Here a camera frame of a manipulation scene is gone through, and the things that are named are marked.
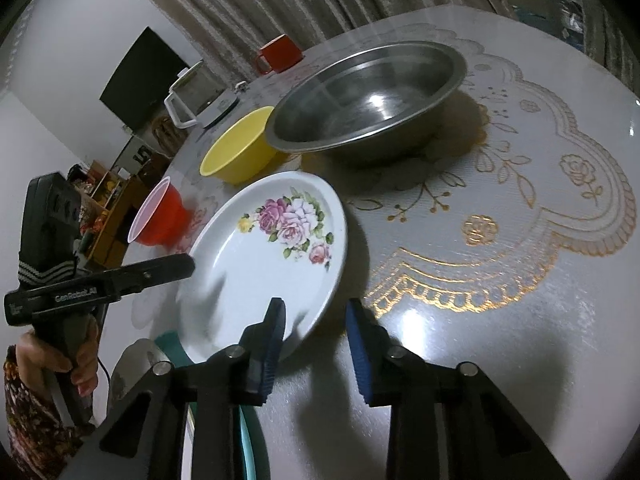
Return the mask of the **person's left hand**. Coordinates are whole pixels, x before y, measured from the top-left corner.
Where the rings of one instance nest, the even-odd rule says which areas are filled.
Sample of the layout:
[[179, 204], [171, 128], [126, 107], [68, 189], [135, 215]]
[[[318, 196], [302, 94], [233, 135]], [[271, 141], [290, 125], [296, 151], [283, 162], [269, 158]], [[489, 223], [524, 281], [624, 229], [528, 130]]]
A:
[[15, 346], [17, 371], [22, 383], [43, 400], [51, 393], [43, 372], [72, 373], [70, 380], [80, 396], [90, 396], [98, 386], [99, 326], [93, 318], [87, 337], [74, 357], [75, 365], [63, 353], [38, 339], [33, 332], [24, 333]]

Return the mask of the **person's left patterned sleeve forearm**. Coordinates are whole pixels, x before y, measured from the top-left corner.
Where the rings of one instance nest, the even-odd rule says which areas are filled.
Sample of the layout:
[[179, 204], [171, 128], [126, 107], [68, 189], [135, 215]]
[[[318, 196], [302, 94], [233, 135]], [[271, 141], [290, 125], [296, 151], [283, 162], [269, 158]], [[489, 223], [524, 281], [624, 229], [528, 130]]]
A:
[[15, 347], [3, 364], [10, 456], [26, 479], [57, 479], [87, 434], [65, 427], [55, 405], [27, 388], [18, 374]]

